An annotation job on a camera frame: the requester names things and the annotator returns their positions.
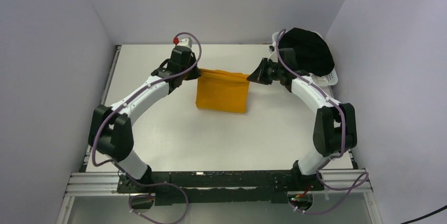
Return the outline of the yellow t shirt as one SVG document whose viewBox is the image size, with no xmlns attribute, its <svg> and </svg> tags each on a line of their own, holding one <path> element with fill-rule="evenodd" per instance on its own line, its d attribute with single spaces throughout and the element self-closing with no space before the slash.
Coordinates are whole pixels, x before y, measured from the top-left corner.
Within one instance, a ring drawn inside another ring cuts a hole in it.
<svg viewBox="0 0 447 224">
<path fill-rule="evenodd" d="M 247 112 L 247 74 L 209 69 L 200 71 L 196 92 L 198 109 L 241 114 Z"/>
</svg>

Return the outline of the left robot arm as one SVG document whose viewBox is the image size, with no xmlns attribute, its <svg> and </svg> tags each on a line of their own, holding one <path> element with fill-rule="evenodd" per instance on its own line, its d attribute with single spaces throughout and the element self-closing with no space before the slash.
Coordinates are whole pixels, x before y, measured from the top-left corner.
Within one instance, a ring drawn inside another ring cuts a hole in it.
<svg viewBox="0 0 447 224">
<path fill-rule="evenodd" d="M 134 150 L 133 125 L 156 102 L 201 76 L 191 45 L 176 45 L 168 59 L 146 81 L 120 101 L 99 105 L 93 111 L 89 132 L 91 162 L 95 167 L 114 163 L 131 177 L 137 192 L 151 187 L 152 169 Z"/>
</svg>

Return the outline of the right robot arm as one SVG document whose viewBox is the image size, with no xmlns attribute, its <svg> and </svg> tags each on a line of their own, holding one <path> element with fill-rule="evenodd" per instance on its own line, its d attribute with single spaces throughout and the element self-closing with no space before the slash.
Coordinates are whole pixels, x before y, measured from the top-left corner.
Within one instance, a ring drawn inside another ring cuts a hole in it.
<svg viewBox="0 0 447 224">
<path fill-rule="evenodd" d="M 292 48 L 281 48 L 276 55 L 277 61 L 263 58 L 247 80 L 263 85 L 278 81 L 315 113 L 314 147 L 297 161 L 298 171 L 290 176 L 291 185 L 303 190 L 311 182 L 310 175 L 357 145 L 355 109 L 328 95 L 310 73 L 300 69 Z"/>
</svg>

